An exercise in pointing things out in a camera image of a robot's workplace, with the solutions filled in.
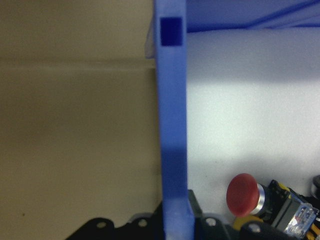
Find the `square hole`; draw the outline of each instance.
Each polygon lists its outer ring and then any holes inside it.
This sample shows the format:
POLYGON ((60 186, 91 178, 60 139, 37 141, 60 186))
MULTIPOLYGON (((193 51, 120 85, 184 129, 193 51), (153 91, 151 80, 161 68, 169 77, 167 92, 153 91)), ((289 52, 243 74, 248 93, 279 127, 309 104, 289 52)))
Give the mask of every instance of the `square hole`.
POLYGON ((161 45, 181 46, 183 40, 182 19, 180 17, 163 17, 160 20, 161 45))

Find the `blue vertical bar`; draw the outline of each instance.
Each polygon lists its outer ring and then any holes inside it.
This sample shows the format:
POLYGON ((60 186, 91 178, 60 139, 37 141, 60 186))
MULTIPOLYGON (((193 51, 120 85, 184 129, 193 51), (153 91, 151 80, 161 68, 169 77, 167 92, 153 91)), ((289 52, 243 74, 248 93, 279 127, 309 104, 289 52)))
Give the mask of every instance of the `blue vertical bar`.
POLYGON ((192 240, 188 200, 186 114, 186 1, 154 1, 162 206, 167 240, 192 240))

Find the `blue plastic frame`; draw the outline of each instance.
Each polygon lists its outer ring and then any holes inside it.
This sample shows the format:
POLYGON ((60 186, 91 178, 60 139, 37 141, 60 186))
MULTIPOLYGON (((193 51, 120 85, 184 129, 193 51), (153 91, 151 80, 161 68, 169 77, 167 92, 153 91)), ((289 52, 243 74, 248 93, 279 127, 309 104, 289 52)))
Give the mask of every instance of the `blue plastic frame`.
POLYGON ((158 0, 154 9, 164 233, 166 239, 192 240, 194 216, 187 181, 186 2, 158 0))
POLYGON ((154 0, 153 20, 164 233, 167 240, 192 240, 195 222, 187 179, 187 32, 319 27, 320 0, 154 0))

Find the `wire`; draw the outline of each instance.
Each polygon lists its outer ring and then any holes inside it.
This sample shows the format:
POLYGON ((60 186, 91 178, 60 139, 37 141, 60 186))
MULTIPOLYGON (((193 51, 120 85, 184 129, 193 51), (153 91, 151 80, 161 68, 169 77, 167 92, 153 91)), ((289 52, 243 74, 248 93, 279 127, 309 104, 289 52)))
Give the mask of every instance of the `wire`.
POLYGON ((311 230, 314 231, 314 233, 315 233, 317 236, 320 235, 320 229, 317 228, 316 225, 312 224, 312 225, 311 225, 311 230))
POLYGON ((309 231, 306 233, 305 236, 306 236, 306 239, 308 240, 315 240, 315 236, 309 231))

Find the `beige wall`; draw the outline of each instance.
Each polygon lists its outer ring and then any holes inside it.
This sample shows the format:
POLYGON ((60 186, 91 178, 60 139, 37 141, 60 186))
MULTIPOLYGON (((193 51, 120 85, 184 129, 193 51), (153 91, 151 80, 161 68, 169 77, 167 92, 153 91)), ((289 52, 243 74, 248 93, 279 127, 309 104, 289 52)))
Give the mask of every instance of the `beige wall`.
POLYGON ((151 0, 0 1, 0 239, 161 199, 151 0))

